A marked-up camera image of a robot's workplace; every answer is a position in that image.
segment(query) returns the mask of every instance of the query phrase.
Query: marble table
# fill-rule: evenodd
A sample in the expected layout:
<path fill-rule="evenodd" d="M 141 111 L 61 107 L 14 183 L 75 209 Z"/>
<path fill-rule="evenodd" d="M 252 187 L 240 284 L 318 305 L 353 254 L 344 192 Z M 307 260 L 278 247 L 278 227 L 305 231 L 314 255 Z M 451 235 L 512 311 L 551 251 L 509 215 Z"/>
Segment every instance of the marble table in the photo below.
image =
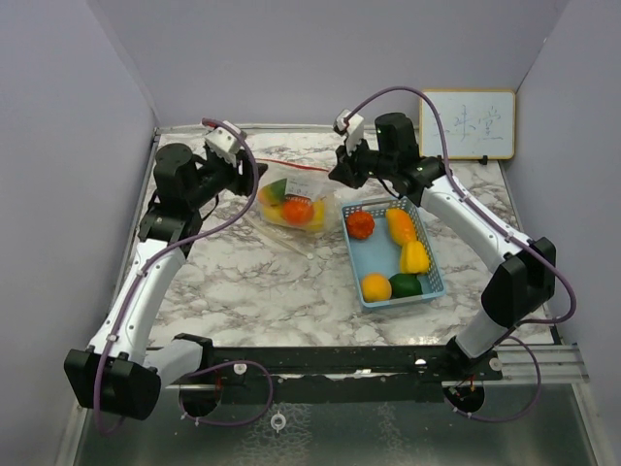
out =
<path fill-rule="evenodd" d="M 367 135 L 375 143 L 373 134 Z M 200 132 L 164 134 L 159 146 L 189 145 L 204 154 Z M 262 132 L 247 139 L 256 157 L 331 168 L 341 138 L 328 132 Z M 516 226 L 500 166 L 452 164 L 461 182 L 504 221 Z M 151 180 L 143 209 L 154 189 Z M 340 187 L 339 202 L 385 197 L 375 181 L 359 190 Z M 230 193 L 203 229 L 238 211 L 245 199 Z M 490 279 L 481 260 L 437 218 L 421 212 L 447 286 L 428 304 L 372 313 L 362 311 L 340 228 L 301 238 L 313 259 L 280 246 L 247 220 L 194 245 L 172 282 L 150 334 L 153 346 L 181 333 L 212 338 L 219 346 L 362 346 L 444 344 L 477 312 Z M 543 317 L 543 310 L 536 313 Z M 528 325 L 517 335 L 530 343 L 551 343 L 549 328 Z"/>

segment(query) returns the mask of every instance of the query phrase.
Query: bag of toy fruit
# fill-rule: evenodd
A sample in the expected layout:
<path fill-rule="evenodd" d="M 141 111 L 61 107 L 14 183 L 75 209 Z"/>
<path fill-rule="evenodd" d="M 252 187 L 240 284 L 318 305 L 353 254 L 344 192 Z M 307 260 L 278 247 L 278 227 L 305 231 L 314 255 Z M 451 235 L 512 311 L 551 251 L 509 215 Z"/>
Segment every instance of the bag of toy fruit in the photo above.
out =
<path fill-rule="evenodd" d="M 268 223 L 321 233 L 338 224 L 335 183 L 323 168 L 262 159 L 268 171 L 261 177 L 256 199 Z"/>

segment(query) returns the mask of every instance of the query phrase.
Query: metal frame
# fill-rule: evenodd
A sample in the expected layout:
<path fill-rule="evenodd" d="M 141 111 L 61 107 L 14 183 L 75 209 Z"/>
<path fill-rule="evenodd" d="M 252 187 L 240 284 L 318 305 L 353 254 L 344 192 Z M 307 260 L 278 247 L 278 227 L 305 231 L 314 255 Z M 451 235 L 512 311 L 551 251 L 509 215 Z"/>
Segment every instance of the metal frame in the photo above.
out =
<path fill-rule="evenodd" d="M 248 134 L 261 133 L 265 131 L 280 131 L 280 132 L 331 132 L 332 127 L 329 125 L 308 125 L 308 124 L 255 124 L 247 123 L 238 125 L 243 130 L 246 130 Z M 366 130 L 373 130 L 370 126 L 365 128 Z M 147 170 L 141 193 L 139 196 L 139 202 L 134 213 L 132 220 L 132 228 L 130 236 L 127 242 L 127 246 L 123 255 L 122 267 L 119 271 L 118 280 L 114 289 L 114 296 L 118 294 L 122 280 L 124 279 L 125 272 L 128 265 L 129 255 L 135 241 L 135 231 L 138 225 L 138 220 L 142 211 L 142 206 L 145 200 L 147 185 L 150 179 L 152 165 L 154 162 L 154 155 L 157 150 L 160 136 L 163 134 L 192 134 L 203 132 L 205 128 L 202 125 L 188 125 L 188 126 L 176 126 L 176 127 L 163 127 L 155 128 L 154 137 L 151 141 L 151 147 L 149 148 L 149 156 L 147 161 Z M 500 164 L 501 172 L 507 184 L 506 172 L 503 164 Z M 510 188 L 507 184 L 507 191 L 511 206 L 515 212 L 515 216 L 518 221 L 518 225 L 521 227 L 521 221 L 515 205 L 513 197 L 511 195 Z M 370 348 L 373 347 L 349 347 L 356 348 Z M 599 415 L 597 406 L 593 400 L 591 394 L 589 377 L 586 371 L 584 362 L 582 361 L 579 349 L 577 347 L 562 346 L 562 345 L 534 345 L 531 346 L 534 351 L 542 373 L 543 383 L 570 383 L 573 387 L 576 401 L 580 409 L 580 414 L 584 422 L 588 440 L 594 451 L 598 464 L 608 465 L 616 464 L 612 449 L 607 440 L 605 430 L 603 428 L 602 420 Z M 496 384 L 532 384 L 536 381 L 536 373 L 532 363 L 532 360 L 528 353 L 521 347 L 515 346 L 500 346 L 497 348 L 498 359 L 502 363 L 502 370 L 504 378 L 499 381 L 485 381 L 477 382 L 484 385 L 496 385 Z M 331 377 L 385 377 L 386 374 L 376 373 L 359 373 L 359 374 L 332 374 Z M 290 377 L 299 377 L 299 375 L 290 375 Z M 459 381 L 447 381 L 442 385 L 450 385 Z M 169 385 L 167 389 L 174 390 L 197 390 L 197 391 L 213 391 L 215 385 L 212 383 L 181 383 L 175 385 Z M 75 404 L 69 416 L 68 425 L 65 429 L 65 433 L 62 442 L 59 447 L 59 452 L 56 457 L 55 465 L 64 466 L 68 464 L 74 464 L 78 453 L 78 447 L 83 432 L 84 422 L 86 419 L 86 412 L 80 406 Z"/>

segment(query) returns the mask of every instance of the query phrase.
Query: blue basket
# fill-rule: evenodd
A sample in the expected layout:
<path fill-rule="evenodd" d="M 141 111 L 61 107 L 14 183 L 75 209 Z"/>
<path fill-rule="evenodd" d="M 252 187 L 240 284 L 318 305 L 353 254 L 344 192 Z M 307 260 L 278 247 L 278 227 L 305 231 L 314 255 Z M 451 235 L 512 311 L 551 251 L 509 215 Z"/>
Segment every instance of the blue basket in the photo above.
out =
<path fill-rule="evenodd" d="M 409 217 L 412 219 L 414 226 L 416 227 L 418 241 L 425 246 L 425 250 L 427 251 L 427 254 L 429 254 L 431 267 L 428 274 L 418 276 L 418 280 L 422 285 L 423 294 L 408 298 L 389 299 L 387 301 L 367 303 L 362 297 L 362 289 L 360 288 L 360 281 L 363 278 L 372 273 L 382 274 L 386 278 L 390 278 L 399 273 L 401 247 L 390 237 L 388 222 L 385 218 L 386 209 L 393 208 L 402 209 L 409 214 Z M 373 235 L 363 241 L 349 238 L 345 225 L 347 217 L 354 212 L 359 211 L 368 212 L 376 221 L 376 228 Z M 356 281 L 358 297 L 360 298 L 363 308 L 369 311 L 376 309 L 397 308 L 409 304 L 427 303 L 432 299 L 445 295 L 446 286 L 444 285 L 444 280 L 442 278 L 440 268 L 438 267 L 434 251 L 429 244 L 427 230 L 425 229 L 424 223 L 420 219 L 416 206 L 414 206 L 409 199 L 372 199 L 368 201 L 345 204 L 343 206 L 343 232 L 345 235 L 345 241 L 347 242 L 347 249 L 349 251 L 349 259 L 351 260 L 354 280 Z"/>

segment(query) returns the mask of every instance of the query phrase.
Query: wall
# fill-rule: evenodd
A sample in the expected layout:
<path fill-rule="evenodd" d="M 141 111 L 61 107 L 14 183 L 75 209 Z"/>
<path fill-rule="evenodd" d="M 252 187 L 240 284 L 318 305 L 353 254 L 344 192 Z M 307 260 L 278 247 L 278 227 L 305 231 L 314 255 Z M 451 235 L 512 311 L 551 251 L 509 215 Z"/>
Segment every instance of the wall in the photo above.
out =
<path fill-rule="evenodd" d="M 507 173 L 526 230 L 556 243 L 575 287 L 578 313 L 561 330 L 580 344 L 621 458 L 619 24 L 618 0 L 570 2 L 518 93 Z M 567 306 L 561 287 L 551 309 Z"/>
<path fill-rule="evenodd" d="M 567 3 L 90 1 L 164 125 L 205 116 L 330 124 L 394 84 L 517 88 Z M 367 115 L 416 105 L 387 96 Z"/>
<path fill-rule="evenodd" d="M 83 0 L 0 2 L 0 463 L 52 464 L 154 120 Z"/>

